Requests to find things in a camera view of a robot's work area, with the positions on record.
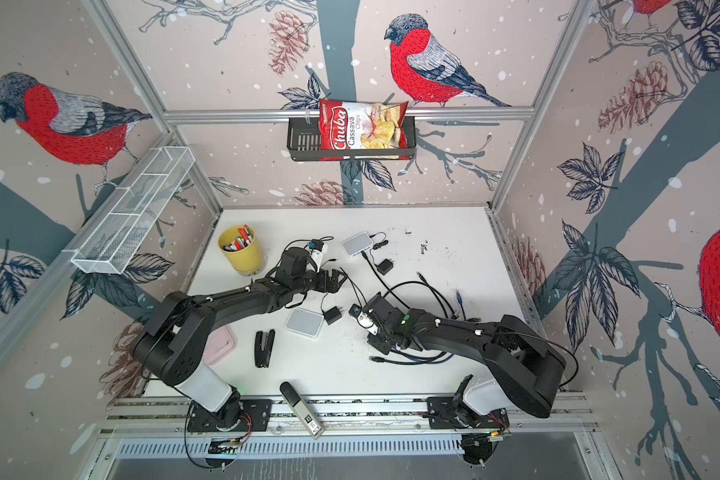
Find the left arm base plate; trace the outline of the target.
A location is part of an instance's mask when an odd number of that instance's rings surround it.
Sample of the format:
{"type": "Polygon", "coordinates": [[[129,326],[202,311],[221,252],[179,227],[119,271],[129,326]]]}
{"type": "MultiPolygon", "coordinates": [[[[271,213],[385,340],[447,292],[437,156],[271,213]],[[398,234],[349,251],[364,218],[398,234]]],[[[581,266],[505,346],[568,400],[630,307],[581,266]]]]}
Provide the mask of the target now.
{"type": "Polygon", "coordinates": [[[195,401],[190,406],[186,425],[188,433],[264,432],[273,401],[233,397],[218,412],[211,412],[195,401]]]}

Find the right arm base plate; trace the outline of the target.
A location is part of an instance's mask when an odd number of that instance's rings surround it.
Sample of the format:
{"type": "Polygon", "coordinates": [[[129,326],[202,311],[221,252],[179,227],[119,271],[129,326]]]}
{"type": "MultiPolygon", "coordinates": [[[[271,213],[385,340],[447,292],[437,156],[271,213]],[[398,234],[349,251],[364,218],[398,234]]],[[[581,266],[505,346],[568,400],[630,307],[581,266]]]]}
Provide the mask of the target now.
{"type": "Polygon", "coordinates": [[[426,398],[426,411],[422,415],[433,430],[492,429],[505,431],[509,419],[505,409],[496,409],[488,414],[479,414],[454,396],[426,398]]]}

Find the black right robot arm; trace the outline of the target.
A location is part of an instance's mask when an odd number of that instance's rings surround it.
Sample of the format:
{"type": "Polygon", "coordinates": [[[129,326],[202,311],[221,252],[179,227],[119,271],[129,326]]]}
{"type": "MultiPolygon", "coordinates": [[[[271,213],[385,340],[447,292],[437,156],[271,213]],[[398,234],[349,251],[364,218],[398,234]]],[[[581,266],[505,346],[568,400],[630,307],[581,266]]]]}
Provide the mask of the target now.
{"type": "Polygon", "coordinates": [[[421,309],[402,312],[382,295],[350,316],[368,332],[368,343],[383,354],[394,348],[442,351],[485,365],[508,400],[537,418],[551,414],[566,360],[549,341],[513,315],[498,322],[468,322],[421,309]]]}

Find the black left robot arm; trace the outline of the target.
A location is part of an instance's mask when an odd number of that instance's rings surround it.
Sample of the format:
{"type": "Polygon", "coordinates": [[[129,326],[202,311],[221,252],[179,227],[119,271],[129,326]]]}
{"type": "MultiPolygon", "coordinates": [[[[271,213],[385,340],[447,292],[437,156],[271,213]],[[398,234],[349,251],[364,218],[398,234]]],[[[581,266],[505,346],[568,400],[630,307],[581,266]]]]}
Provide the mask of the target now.
{"type": "Polygon", "coordinates": [[[296,296],[335,294],[347,280],[340,269],[323,270],[307,248],[289,247],[275,267],[247,286],[207,295],[169,294],[135,341],[132,356],[230,429],[243,416],[240,394],[203,360],[209,336],[248,317],[294,308],[296,296]]]}

